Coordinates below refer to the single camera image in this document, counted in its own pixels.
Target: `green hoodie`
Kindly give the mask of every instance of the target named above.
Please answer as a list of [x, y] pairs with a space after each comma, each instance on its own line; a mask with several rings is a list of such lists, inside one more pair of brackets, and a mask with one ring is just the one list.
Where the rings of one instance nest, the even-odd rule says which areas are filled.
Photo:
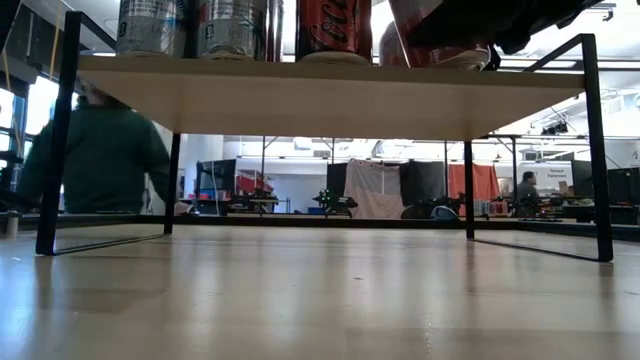
[[[40, 199], [53, 122], [35, 137], [18, 193]], [[80, 101], [71, 113], [64, 165], [68, 213], [139, 213], [149, 174], [162, 200], [169, 183], [169, 155], [153, 124], [124, 106], [96, 107]]]

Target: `shelf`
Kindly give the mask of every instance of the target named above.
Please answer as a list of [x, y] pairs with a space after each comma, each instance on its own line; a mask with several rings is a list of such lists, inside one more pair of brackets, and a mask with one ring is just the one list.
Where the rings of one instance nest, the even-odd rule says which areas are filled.
[[80, 57], [79, 75], [174, 132], [472, 140], [582, 93], [583, 76]]

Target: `can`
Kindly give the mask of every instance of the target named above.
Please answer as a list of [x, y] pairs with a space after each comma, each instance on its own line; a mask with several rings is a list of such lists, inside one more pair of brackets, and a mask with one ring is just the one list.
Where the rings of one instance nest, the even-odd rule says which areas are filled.
[[284, 26], [284, 0], [278, 0], [276, 10], [275, 62], [282, 61], [282, 29]]
[[469, 39], [466, 44], [437, 48], [407, 45], [409, 32], [442, 2], [443, 0], [389, 0], [409, 66], [481, 71], [491, 60], [488, 41]]
[[284, 24], [284, 1], [267, 0], [267, 49], [266, 60], [282, 61], [282, 29]]
[[116, 54], [184, 56], [186, 0], [122, 0]]
[[298, 0], [296, 61], [371, 63], [371, 0]]
[[265, 59], [267, 0], [198, 0], [198, 57]]
[[400, 43], [396, 24], [391, 22], [380, 38], [380, 66], [409, 67]]

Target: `orange curtain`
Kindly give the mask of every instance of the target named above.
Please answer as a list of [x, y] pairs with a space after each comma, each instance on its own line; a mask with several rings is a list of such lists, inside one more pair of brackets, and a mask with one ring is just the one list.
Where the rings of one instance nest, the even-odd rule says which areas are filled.
[[[449, 196], [457, 198], [464, 190], [464, 165], [449, 165]], [[491, 200], [500, 195], [498, 177], [493, 166], [473, 165], [473, 198], [474, 200]], [[460, 216], [464, 216], [464, 206]]]

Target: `white curtain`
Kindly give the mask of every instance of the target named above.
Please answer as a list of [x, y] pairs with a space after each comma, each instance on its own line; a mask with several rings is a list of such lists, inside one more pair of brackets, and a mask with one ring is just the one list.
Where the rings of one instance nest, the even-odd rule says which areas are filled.
[[400, 167], [351, 160], [347, 165], [344, 195], [358, 207], [355, 219], [400, 219], [404, 206], [400, 195]]

